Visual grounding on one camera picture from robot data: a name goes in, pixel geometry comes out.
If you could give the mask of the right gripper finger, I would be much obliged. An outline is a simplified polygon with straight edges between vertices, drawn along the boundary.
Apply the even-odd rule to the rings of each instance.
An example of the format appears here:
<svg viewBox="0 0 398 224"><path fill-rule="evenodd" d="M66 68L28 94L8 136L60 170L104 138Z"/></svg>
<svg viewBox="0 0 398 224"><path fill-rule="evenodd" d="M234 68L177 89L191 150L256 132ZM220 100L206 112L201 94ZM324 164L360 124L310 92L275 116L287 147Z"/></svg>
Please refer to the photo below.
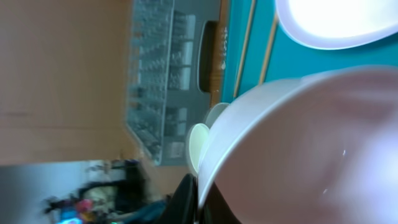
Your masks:
<svg viewBox="0 0 398 224"><path fill-rule="evenodd" d="M196 178L186 174L155 224L194 224L196 212Z"/></svg>

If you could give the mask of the white paper cup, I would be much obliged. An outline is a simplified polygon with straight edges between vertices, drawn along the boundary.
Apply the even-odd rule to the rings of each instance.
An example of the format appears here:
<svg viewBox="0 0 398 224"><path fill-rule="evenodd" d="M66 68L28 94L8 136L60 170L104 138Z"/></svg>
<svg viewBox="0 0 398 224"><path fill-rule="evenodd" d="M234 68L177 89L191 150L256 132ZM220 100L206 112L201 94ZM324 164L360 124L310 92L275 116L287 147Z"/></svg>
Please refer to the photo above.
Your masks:
<svg viewBox="0 0 398 224"><path fill-rule="evenodd" d="M190 173L194 176L198 175L198 165L202 146L208 139L209 128L203 123L193 125L185 141L186 158Z"/></svg>

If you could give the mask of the small white round plate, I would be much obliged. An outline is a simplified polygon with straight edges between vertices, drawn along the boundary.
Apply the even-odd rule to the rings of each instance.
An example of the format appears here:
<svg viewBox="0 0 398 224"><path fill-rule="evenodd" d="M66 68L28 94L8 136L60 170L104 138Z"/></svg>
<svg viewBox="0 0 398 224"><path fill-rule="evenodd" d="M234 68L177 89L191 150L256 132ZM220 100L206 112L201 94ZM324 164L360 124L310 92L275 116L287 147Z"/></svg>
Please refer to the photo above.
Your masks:
<svg viewBox="0 0 398 224"><path fill-rule="evenodd" d="M397 68L257 86L216 119L198 208L217 187L241 223L396 223Z"/></svg>

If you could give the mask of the wooden chopstick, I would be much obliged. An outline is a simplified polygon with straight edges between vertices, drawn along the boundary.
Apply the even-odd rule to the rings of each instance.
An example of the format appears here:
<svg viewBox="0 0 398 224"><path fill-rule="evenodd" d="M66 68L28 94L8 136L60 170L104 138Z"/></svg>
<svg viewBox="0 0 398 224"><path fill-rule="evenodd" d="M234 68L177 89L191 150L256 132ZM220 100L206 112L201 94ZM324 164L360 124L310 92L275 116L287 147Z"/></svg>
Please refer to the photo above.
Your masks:
<svg viewBox="0 0 398 224"><path fill-rule="evenodd" d="M259 77L258 85L262 85L266 79L267 68L269 66L269 60L270 60L271 53L272 53L272 48L273 48L273 44L274 44L275 33L276 33L276 30L278 27L278 23L279 23L278 15L276 12L274 12L274 17L273 17L270 32L269 32L269 38L268 38L268 42L267 42L267 46L266 46L266 51L264 54L264 60L262 62L261 74Z"/></svg>
<svg viewBox="0 0 398 224"><path fill-rule="evenodd" d="M241 51L238 72L236 75L236 81L235 81L235 85L234 85L233 98L237 98L239 95L239 88L240 88L241 78L242 78L242 74L243 74L243 70L244 70L246 52L247 52L249 37L251 34L251 26L252 26L252 20L253 20L255 8L256 8L256 3L257 3L256 0L251 1L251 7L250 7L249 15L248 15L248 21L246 24L246 31L245 31L245 35L244 35L244 42L243 42L243 47L242 47L242 51Z"/></svg>

